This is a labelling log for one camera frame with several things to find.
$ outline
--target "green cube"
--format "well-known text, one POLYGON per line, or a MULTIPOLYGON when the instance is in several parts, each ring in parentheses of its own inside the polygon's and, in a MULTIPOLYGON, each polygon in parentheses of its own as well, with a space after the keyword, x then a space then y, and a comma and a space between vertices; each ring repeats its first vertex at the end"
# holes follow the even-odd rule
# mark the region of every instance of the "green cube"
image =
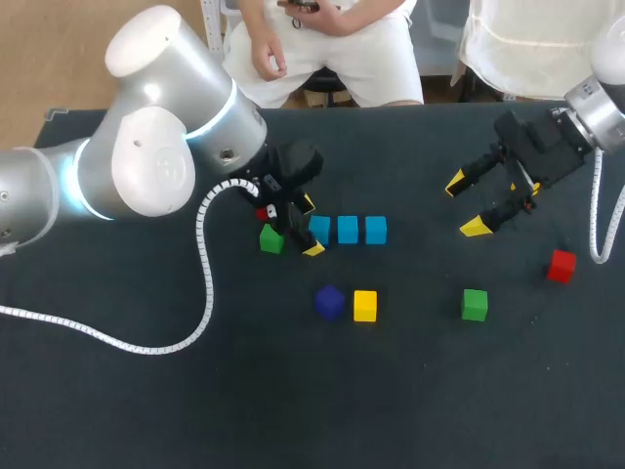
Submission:
POLYGON ((272 254, 282 252, 284 236, 276 233, 271 225, 265 225, 261 231, 261 250, 272 254))
POLYGON ((488 293, 482 290, 465 290, 462 297, 462 319, 484 322, 488 313, 488 293))

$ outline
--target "dark gray table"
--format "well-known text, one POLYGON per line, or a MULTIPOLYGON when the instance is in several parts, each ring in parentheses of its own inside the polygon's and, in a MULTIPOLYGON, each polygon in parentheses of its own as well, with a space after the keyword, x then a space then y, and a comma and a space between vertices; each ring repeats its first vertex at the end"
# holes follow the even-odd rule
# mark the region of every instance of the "dark gray table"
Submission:
MULTIPOLYGON (((318 212, 386 215, 389 245, 266 255, 230 193, 207 226, 214 316, 179 354, 0 318, 0 467, 625 467, 625 241, 604 266, 588 256, 592 164, 493 237, 458 227, 508 190, 502 169, 456 200, 443 190, 508 106, 529 117, 547 105, 264 112, 275 141, 324 150, 318 212), (555 248, 579 255, 569 286, 544 280, 555 248), (378 290, 378 322, 321 319, 313 293, 327 282, 378 290), (463 288, 488 290, 485 323, 460 321, 463 288)), ((57 115, 37 145, 89 136, 101 118, 57 115)), ((602 226, 624 162, 605 164, 602 226)), ((0 304, 174 343, 204 303, 196 206, 55 229, 0 261, 0 304)))

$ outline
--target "blue cube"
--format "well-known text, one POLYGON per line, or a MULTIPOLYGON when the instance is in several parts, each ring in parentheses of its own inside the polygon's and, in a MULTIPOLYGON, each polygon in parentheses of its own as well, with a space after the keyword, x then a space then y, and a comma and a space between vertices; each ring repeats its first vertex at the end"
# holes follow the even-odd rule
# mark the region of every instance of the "blue cube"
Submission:
POLYGON ((314 295, 314 306, 327 320, 335 320, 345 310, 345 295, 336 287, 327 285, 314 295))
POLYGON ((321 244, 324 246, 330 244, 330 217, 312 215, 309 230, 321 244))
POLYGON ((339 244, 358 244, 358 217, 339 217, 339 244))
POLYGON ((387 217, 366 217, 364 225, 367 244, 387 243, 387 217))

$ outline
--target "screw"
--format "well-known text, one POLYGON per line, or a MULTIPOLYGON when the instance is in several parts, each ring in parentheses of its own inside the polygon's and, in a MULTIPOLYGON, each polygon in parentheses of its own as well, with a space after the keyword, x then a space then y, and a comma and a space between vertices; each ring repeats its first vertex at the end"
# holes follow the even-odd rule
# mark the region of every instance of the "screw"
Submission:
POLYGON ((234 151, 232 151, 231 149, 222 149, 222 151, 219 153, 219 157, 223 161, 231 161, 234 158, 234 151))

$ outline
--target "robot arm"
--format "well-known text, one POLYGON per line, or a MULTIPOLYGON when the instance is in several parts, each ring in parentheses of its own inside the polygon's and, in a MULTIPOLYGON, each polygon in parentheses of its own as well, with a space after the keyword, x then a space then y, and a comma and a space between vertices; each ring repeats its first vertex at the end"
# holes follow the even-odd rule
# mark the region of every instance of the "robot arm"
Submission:
POLYGON ((281 204, 281 232, 301 238, 305 252, 316 246, 305 223, 289 220, 294 209, 302 216, 313 209, 301 185, 320 171, 320 155, 302 143, 289 150, 266 142, 261 115, 176 10, 157 6, 132 18, 105 63, 118 93, 92 138, 0 151, 0 254, 65 220, 173 213, 191 197, 195 162, 221 180, 254 181, 256 205, 281 204), (285 173, 289 165, 297 181, 285 173), (264 184, 270 180, 282 184, 264 184))
MULTIPOLYGON (((600 34, 592 50, 592 69, 593 75, 564 96, 568 107, 551 109, 525 123, 511 111, 495 121, 498 143, 480 159, 463 166, 446 191, 456 196, 501 164, 511 179, 511 194, 502 204, 465 224, 460 229, 464 235, 491 235, 521 211, 534 209, 533 197, 539 190, 548 189, 581 167, 594 150, 598 176, 593 188, 591 253, 598 263, 607 259, 613 236, 606 239, 604 255, 599 256, 594 242, 596 208, 602 154, 625 147, 625 17, 600 34)), ((622 195, 625 205, 625 193, 622 195)), ((621 213, 622 208, 615 210, 611 233, 615 234, 621 213)))

